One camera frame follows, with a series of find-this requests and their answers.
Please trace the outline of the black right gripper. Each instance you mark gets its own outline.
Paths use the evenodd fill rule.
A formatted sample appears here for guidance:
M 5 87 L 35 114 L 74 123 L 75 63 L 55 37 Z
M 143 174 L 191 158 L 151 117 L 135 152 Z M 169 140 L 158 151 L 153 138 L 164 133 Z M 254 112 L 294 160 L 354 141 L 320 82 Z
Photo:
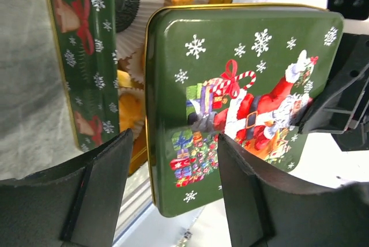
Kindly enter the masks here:
M 334 134 L 342 151 L 368 151 L 368 0 L 327 0 L 327 8 L 344 16 L 344 34 L 299 133 Z

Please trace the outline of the white paper cup back left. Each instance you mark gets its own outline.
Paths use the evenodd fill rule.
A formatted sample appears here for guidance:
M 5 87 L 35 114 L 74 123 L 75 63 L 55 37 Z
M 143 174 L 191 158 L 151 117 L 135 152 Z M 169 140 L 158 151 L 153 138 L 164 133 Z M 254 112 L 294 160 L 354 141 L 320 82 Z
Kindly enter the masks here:
M 118 58 L 131 56 L 145 39 L 145 28 L 150 16 L 164 5 L 164 0 L 140 0 L 138 13 L 132 24 L 123 32 L 116 32 Z

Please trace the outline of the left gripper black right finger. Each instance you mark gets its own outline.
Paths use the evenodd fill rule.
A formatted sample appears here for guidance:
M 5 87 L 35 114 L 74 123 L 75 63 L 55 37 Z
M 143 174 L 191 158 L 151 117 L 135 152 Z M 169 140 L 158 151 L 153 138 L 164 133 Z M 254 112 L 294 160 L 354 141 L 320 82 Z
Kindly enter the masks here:
M 368 183 L 294 177 L 225 134 L 218 158 L 232 246 L 367 246 Z

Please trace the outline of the white paper cup middle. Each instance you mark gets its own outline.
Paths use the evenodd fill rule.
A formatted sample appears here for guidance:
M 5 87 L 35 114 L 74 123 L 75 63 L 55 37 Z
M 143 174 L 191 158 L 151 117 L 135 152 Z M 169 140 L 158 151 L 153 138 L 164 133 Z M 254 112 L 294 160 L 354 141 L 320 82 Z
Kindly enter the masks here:
M 142 47 L 132 53 L 131 56 L 119 59 L 120 67 L 140 84 L 144 83 L 144 64 L 144 49 Z

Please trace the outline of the green christmas cookie tin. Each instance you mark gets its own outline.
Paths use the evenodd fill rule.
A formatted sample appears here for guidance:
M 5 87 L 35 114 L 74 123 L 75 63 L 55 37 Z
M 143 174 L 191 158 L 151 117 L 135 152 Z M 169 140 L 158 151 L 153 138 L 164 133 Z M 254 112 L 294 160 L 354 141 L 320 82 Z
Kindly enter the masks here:
M 117 70 L 124 70 L 116 49 L 115 0 L 48 0 L 48 4 L 74 138 L 87 152 L 120 131 Z

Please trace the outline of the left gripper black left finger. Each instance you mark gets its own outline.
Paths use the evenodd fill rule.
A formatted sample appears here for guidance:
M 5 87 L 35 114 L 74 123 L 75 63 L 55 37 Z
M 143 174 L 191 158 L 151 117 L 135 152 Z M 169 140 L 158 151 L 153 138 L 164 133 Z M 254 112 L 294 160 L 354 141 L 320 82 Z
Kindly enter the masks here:
M 131 130 L 57 166 L 1 182 L 2 246 L 111 246 Z

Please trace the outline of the orange pineapple cookie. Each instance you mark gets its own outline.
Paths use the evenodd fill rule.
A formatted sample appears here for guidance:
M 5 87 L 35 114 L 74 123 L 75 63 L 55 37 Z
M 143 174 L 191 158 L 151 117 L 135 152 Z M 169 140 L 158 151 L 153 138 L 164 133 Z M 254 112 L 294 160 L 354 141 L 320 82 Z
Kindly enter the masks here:
M 132 129 L 139 134 L 144 121 L 144 91 L 134 86 L 128 72 L 117 70 L 120 131 Z

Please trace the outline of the gold tin lid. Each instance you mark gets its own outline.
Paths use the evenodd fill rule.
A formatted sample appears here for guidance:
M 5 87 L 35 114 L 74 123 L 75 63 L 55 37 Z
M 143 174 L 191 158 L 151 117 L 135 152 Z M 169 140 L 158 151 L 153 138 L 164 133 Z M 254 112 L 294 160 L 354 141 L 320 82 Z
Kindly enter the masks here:
M 297 125 L 324 89 L 344 29 L 337 12 L 306 5 L 170 6 L 148 21 L 146 134 L 153 201 L 174 217 L 222 198 L 224 133 L 289 172 Z

